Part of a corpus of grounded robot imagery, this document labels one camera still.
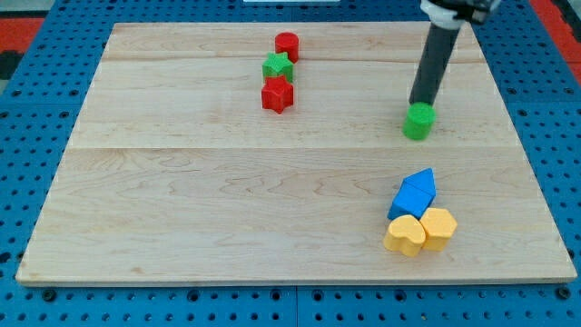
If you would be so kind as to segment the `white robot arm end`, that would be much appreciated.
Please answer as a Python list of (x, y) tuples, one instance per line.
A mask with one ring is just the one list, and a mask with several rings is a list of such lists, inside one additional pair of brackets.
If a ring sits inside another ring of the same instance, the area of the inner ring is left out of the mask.
[(500, 4), (501, 0), (421, 0), (419, 7), (433, 25), (455, 30), (465, 22), (483, 25)]

